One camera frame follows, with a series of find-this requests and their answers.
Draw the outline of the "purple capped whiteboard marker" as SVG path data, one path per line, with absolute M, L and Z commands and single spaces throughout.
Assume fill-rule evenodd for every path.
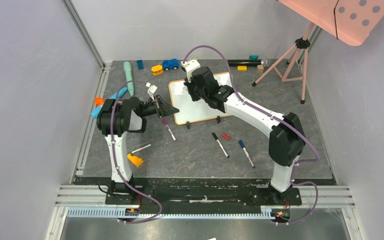
M 164 126 L 167 128 L 167 130 L 168 130 L 170 136 L 172 137 L 173 141 L 176 142 L 177 139 L 176 139 L 175 135 L 173 134 L 173 132 L 172 132 L 170 126 L 168 125 L 168 122 L 166 121 L 166 119 L 163 118 L 163 119 L 162 119 L 162 122 L 163 122 Z

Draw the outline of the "white whiteboard orange frame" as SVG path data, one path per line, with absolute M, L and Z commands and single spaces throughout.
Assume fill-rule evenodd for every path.
M 177 125 L 214 120 L 217 117 L 228 117 L 229 114 L 209 107 L 204 100 L 192 101 L 184 80 L 171 81 L 168 84 L 171 105 L 179 110 L 174 114 Z

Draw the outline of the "red marker cap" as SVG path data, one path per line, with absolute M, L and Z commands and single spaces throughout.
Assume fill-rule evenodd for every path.
M 225 134 L 225 133 L 222 133 L 221 136 L 222 136 L 223 138 L 227 139 L 227 140 L 230 140 L 230 139 L 231 139 L 231 137 L 228 136 L 228 135 Z

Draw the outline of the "blue capped whiteboard marker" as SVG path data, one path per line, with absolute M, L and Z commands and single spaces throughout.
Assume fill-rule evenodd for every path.
M 245 146 L 244 142 L 240 139 L 240 140 L 238 141 L 238 143 L 239 143 L 240 147 L 242 148 L 242 150 L 244 151 L 244 154 L 245 154 L 245 156 L 247 157 L 247 159 L 249 160 L 249 162 L 250 162 L 252 168 L 255 168 L 256 166 L 255 166 L 255 164 L 253 163 L 253 161 L 252 161 L 252 159 L 251 159 L 251 157 L 250 157 L 250 155 L 249 155 L 249 153 L 248 153 L 248 151 L 247 151 L 247 149 L 246 149 L 246 146 Z

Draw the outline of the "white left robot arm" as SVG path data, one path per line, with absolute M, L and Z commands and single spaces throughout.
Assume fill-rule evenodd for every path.
M 110 194 L 117 195 L 125 204 L 131 204 L 137 198 L 128 159 L 127 134 L 144 133 L 148 116 L 156 115 L 162 119 L 179 112 L 178 108 L 164 101 L 160 95 L 147 102 L 135 96 L 120 102 L 112 98 L 103 102 L 97 114 L 96 125 L 106 140 L 110 154 Z

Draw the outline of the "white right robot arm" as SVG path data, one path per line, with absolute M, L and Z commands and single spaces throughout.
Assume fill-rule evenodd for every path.
M 192 101 L 204 101 L 210 108 L 235 116 L 268 137 L 268 153 L 274 161 L 268 196 L 275 204 L 286 201 L 292 187 L 293 164 L 305 146 L 299 117 L 292 112 L 287 115 L 271 112 L 245 100 L 233 87 L 220 85 L 207 66 L 184 66 L 183 70 L 186 72 L 184 85 Z

